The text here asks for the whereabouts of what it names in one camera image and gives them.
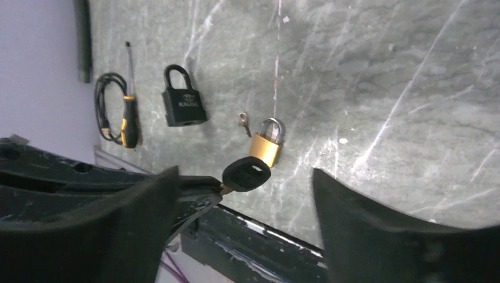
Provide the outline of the black padlock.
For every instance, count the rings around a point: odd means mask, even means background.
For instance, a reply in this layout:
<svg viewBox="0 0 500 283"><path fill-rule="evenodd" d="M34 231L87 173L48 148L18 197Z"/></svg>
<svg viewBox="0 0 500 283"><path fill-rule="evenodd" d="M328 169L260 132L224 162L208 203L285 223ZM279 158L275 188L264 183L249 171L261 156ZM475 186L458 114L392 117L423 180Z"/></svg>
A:
<svg viewBox="0 0 500 283"><path fill-rule="evenodd" d="M185 88L172 86L170 72L179 72L186 84ZM180 65L171 64L164 69L165 91L162 93L169 127L184 127L203 124L208 121L200 92L192 87L188 72Z"/></svg>

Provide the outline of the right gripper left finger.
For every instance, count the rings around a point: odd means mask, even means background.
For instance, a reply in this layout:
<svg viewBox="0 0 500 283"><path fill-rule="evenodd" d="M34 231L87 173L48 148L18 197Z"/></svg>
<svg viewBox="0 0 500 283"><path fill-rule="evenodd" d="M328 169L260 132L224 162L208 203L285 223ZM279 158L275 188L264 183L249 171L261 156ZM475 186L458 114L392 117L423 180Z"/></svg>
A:
<svg viewBox="0 0 500 283"><path fill-rule="evenodd" d="M1 222L2 282L155 282L178 167L77 209Z"/></svg>

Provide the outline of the black head key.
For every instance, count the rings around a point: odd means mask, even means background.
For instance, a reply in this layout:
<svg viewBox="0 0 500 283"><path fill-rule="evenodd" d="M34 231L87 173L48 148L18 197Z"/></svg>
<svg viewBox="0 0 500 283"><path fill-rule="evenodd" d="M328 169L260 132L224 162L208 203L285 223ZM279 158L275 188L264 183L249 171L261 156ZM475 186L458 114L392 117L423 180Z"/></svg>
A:
<svg viewBox="0 0 500 283"><path fill-rule="evenodd" d="M222 172L221 196L249 192L269 180L270 167L257 157L247 156L228 165Z"/></svg>

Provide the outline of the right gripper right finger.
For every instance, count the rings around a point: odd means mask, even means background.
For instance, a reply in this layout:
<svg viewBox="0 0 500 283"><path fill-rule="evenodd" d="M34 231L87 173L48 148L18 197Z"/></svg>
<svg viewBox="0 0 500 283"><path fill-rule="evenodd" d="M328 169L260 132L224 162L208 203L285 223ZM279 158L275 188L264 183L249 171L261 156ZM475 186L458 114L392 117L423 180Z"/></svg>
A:
<svg viewBox="0 0 500 283"><path fill-rule="evenodd" d="M498 282L499 226L428 222L321 169L311 187L331 282Z"/></svg>

